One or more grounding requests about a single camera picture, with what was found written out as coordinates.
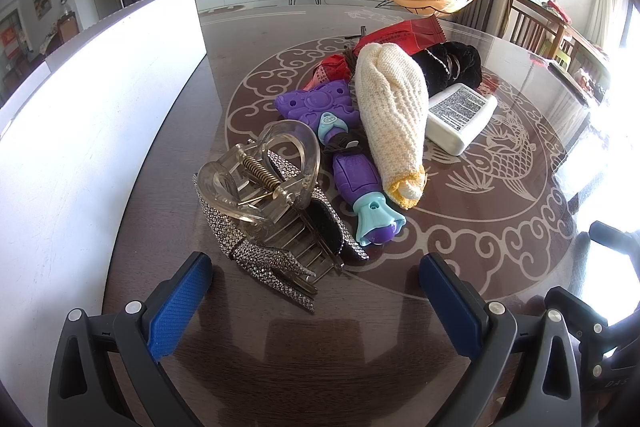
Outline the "rhinestone bow hair clip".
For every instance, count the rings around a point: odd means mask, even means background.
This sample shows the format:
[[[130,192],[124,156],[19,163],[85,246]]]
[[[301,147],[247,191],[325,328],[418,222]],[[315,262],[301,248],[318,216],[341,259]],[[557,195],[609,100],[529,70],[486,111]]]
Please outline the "rhinestone bow hair clip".
[[[306,209],[288,208],[272,230],[258,239],[248,231],[248,222],[209,202],[197,176],[192,181],[221,252],[254,280],[310,313],[322,277],[340,272],[346,259],[368,259],[320,187],[312,191]]]

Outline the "white rectangular bottle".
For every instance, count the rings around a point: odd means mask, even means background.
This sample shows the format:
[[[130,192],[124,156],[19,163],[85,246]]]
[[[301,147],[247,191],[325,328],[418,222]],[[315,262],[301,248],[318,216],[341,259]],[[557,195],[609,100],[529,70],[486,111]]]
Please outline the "white rectangular bottle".
[[[498,101],[463,83],[431,96],[425,135],[452,156],[460,156],[491,120]]]

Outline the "clear plastic hair claw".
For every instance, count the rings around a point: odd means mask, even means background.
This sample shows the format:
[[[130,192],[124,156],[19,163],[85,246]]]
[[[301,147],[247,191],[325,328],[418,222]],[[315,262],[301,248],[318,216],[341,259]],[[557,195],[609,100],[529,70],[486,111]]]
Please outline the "clear plastic hair claw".
[[[231,217],[248,222],[262,239],[288,208],[306,209],[318,187],[320,146],[300,121],[267,124],[255,141],[235,144],[198,173],[205,197]]]

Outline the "black velvet scrunchie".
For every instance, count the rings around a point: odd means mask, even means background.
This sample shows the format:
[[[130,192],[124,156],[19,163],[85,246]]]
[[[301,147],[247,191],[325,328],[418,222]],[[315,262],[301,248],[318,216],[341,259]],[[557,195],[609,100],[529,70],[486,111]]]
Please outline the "black velvet scrunchie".
[[[474,46],[457,41],[436,43],[413,54],[412,58],[423,72],[429,96],[455,83],[475,90],[482,82],[480,52]]]

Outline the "cream knitted cloth roll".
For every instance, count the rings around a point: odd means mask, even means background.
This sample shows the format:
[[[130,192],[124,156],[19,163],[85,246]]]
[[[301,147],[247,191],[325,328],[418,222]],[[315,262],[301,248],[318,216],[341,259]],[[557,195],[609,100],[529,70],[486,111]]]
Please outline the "cream knitted cloth roll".
[[[422,69],[395,43],[369,43],[354,75],[360,119],[386,195],[400,208],[418,205],[428,92]]]

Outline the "purple toy water gun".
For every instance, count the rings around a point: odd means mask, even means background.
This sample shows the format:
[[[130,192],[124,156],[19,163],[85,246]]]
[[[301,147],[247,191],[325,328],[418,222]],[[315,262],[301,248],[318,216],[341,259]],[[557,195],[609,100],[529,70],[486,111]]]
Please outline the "purple toy water gun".
[[[406,219],[387,204],[378,169],[366,155],[366,139],[359,132],[360,116],[352,105],[348,82],[335,80],[310,91],[280,94],[274,107],[283,118],[301,121],[317,135],[332,164],[337,192],[356,213],[358,244],[390,242]]]

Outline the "red snack packet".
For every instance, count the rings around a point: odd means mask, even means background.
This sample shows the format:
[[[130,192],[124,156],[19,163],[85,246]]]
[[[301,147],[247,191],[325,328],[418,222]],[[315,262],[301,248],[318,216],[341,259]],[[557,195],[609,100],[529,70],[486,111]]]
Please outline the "red snack packet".
[[[443,43],[446,37],[434,16],[404,20],[372,34],[362,37],[355,46],[354,53],[358,55],[362,48],[370,43],[395,43],[409,55],[416,54],[437,43]]]

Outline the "red pink pouch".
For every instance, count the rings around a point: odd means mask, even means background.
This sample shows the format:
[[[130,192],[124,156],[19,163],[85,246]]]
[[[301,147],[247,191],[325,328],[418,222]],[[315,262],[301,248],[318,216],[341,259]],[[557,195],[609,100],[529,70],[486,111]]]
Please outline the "red pink pouch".
[[[319,65],[314,69],[311,80],[307,82],[306,86],[303,87],[303,90],[310,91],[331,81],[349,81],[350,78],[352,78],[352,69],[347,63],[345,54],[333,54],[324,58],[319,63]]]

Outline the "white cardboard sorting box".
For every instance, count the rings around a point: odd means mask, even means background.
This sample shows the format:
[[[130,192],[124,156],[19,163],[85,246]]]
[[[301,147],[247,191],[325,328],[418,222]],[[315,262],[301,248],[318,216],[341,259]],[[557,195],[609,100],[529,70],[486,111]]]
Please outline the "white cardboard sorting box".
[[[194,0],[143,0],[63,44],[1,111],[1,381],[47,421],[66,314],[102,308],[122,215],[205,56]]]

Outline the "wooden dining chair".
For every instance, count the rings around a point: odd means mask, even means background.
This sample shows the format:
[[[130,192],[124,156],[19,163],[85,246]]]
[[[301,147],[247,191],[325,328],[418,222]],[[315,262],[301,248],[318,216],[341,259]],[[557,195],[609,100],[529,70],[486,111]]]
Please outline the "wooden dining chair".
[[[568,23],[532,0],[508,0],[499,37],[551,60],[561,49]]]

